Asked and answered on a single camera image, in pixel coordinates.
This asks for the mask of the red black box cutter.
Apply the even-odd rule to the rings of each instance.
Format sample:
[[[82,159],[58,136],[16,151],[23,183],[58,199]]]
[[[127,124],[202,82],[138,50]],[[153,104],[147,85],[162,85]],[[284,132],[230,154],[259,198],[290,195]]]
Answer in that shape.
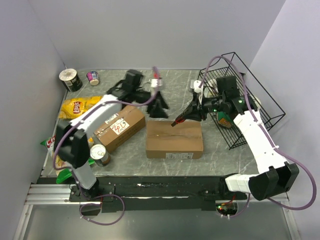
[[[176,118],[174,122],[171,124],[172,127],[175,127],[177,124],[181,124],[185,121],[184,118]]]

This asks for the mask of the plain taped cardboard box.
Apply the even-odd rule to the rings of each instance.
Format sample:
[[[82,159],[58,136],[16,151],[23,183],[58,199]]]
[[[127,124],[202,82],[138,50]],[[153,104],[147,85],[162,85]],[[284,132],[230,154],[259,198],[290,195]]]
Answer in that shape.
[[[201,124],[149,120],[146,124],[146,157],[149,159],[200,159],[204,152]]]

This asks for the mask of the labelled cardboard express box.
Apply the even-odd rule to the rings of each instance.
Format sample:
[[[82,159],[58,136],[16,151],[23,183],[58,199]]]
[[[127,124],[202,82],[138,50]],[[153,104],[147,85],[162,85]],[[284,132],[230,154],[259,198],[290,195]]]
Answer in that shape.
[[[145,114],[137,107],[126,106],[105,120],[94,132],[93,139],[112,153],[145,126]]]

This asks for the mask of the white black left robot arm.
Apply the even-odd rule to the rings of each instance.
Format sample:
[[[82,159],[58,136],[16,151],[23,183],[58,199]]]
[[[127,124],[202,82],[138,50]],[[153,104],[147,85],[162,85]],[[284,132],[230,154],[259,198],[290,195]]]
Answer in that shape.
[[[154,77],[150,83],[150,91],[141,87],[143,74],[130,69],[125,78],[110,88],[88,111],[71,121],[62,120],[57,125],[52,158],[59,157],[66,163],[65,168],[71,172],[81,195],[87,201],[94,201],[99,195],[99,181],[88,163],[88,139],[98,127],[125,106],[146,106],[149,117],[168,118],[165,111],[169,106],[161,95],[163,80],[156,67],[152,70]]]

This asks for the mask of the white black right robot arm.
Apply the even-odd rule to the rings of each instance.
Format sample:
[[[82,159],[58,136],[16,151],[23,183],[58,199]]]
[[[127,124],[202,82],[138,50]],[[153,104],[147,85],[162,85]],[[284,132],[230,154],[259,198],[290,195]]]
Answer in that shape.
[[[192,101],[175,119],[172,126],[185,120],[204,121],[208,113],[223,112],[233,121],[245,138],[255,159],[257,174],[231,174],[223,178],[218,193],[230,199],[236,192],[252,194],[261,201],[288,192],[299,174],[295,163],[288,163],[269,142],[260,111],[254,100],[241,93],[235,76],[219,77],[216,80],[218,94],[204,97],[201,81],[193,80],[189,91]]]

